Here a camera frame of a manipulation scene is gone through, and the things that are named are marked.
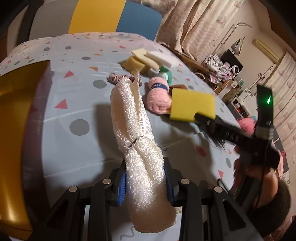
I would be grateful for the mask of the person right hand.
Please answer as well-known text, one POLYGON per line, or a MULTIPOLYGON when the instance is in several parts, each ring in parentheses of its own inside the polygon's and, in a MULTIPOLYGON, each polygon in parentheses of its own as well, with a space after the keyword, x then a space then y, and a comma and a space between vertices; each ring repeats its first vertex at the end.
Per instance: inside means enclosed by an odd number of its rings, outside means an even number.
POLYGON ((261 207, 269 204, 278 192, 278 177, 272 169, 262 166, 247 166, 241 164, 240 159, 234 162, 234 183, 233 188, 236 190, 243 184, 245 176, 258 179, 262 181, 262 191, 260 196, 255 199, 254 206, 261 207))

